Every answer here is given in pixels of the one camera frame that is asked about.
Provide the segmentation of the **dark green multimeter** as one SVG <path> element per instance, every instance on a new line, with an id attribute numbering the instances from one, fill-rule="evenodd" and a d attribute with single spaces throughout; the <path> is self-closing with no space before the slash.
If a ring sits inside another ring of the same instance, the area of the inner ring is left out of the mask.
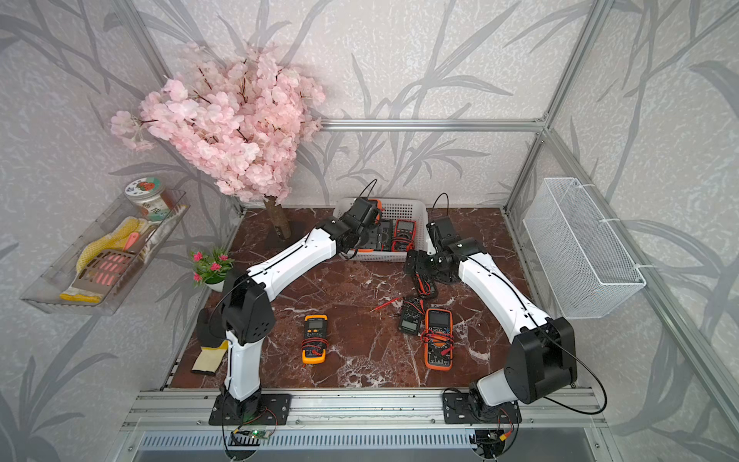
<path id="1" fill-rule="evenodd" d="M 390 251 L 394 238 L 394 223 L 391 219 L 381 219 L 373 234 L 373 249 L 375 251 Z"/>

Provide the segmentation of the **small red multimeter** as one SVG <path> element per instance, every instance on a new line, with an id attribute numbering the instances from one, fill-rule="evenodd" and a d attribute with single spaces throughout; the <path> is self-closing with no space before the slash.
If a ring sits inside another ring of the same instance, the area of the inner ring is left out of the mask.
<path id="1" fill-rule="evenodd" d="M 415 221 L 398 219 L 396 221 L 394 238 L 392 241 L 392 252 L 408 252 L 415 249 L 417 226 Z"/>

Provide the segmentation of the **orange Victor multimeter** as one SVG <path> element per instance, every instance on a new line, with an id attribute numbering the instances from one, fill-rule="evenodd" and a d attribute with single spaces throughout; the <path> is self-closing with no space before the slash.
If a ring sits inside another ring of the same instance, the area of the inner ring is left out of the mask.
<path id="1" fill-rule="evenodd" d="M 369 225 L 360 237 L 359 243 L 356 246 L 358 252 L 373 252 L 382 250 L 382 202 L 380 199 L 371 198 L 370 201 L 377 209 L 377 215 L 375 221 Z"/>

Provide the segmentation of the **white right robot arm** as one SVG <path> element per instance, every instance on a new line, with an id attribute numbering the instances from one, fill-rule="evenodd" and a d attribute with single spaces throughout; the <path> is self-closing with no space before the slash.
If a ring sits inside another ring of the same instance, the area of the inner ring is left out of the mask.
<path id="1" fill-rule="evenodd" d="M 463 238 L 448 217 L 426 226 L 426 250 L 406 258 L 410 273 L 442 284 L 463 283 L 477 294 L 509 343 L 504 366 L 473 382 L 473 403 L 482 409 L 508 402 L 530 404 L 577 382 L 575 331 L 552 319 L 502 273 L 474 238 Z"/>

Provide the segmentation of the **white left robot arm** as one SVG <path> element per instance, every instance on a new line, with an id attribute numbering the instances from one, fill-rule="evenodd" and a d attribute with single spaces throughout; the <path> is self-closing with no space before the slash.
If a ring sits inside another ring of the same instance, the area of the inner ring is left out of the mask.
<path id="1" fill-rule="evenodd" d="M 227 345 L 225 400 L 259 402 L 263 342 L 276 324 L 275 300 L 314 267 L 358 248 L 379 215 L 374 202 L 355 198 L 340 217 L 324 219 L 287 249 L 226 282 L 219 304 Z"/>

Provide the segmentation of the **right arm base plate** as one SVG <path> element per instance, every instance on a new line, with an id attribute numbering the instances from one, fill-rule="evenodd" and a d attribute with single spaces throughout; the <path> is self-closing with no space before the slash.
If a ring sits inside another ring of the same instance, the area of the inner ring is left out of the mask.
<path id="1" fill-rule="evenodd" d="M 444 420 L 448 425 L 517 425 L 522 421 L 517 402 L 488 405 L 477 390 L 462 392 L 456 388 L 446 388 L 441 398 Z"/>

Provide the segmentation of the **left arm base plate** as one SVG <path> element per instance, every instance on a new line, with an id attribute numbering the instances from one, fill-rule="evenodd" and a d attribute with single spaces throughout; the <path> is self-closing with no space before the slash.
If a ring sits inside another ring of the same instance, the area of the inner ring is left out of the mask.
<path id="1" fill-rule="evenodd" d="M 239 402 L 227 392 L 217 396 L 209 417 L 213 427 L 237 425 L 286 425 L 291 408 L 292 395 L 255 393 Z"/>

